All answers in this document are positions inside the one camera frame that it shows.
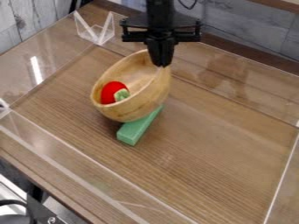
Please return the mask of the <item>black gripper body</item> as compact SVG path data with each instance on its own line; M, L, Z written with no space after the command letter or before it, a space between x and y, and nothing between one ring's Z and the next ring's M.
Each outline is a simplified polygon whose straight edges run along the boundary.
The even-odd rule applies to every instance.
M124 42L145 42L146 39L156 41L173 38L174 42L198 42L201 40L201 21L174 12L170 20L158 16L152 23L148 22L145 13L125 17L118 21L122 29L121 39Z

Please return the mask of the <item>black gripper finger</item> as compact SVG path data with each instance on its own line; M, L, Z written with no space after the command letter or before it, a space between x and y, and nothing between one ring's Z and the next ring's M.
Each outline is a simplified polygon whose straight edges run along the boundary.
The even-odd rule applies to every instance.
M153 64L157 67L160 67L162 65L160 44L156 40L153 40L150 38L148 38L145 40L145 44L146 44L146 49L148 49L148 53L150 56L150 60L152 60Z
M162 67L166 67L170 65L172 63L172 59L173 59L173 49L174 49L174 39L173 38L168 38L164 42L162 42Z

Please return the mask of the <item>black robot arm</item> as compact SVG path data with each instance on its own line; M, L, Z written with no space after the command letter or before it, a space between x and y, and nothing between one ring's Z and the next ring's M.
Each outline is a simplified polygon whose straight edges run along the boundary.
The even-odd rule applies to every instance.
M172 64L174 46L201 41L201 21L182 15L173 0L145 0L145 12L118 21L124 42L142 42L157 67Z

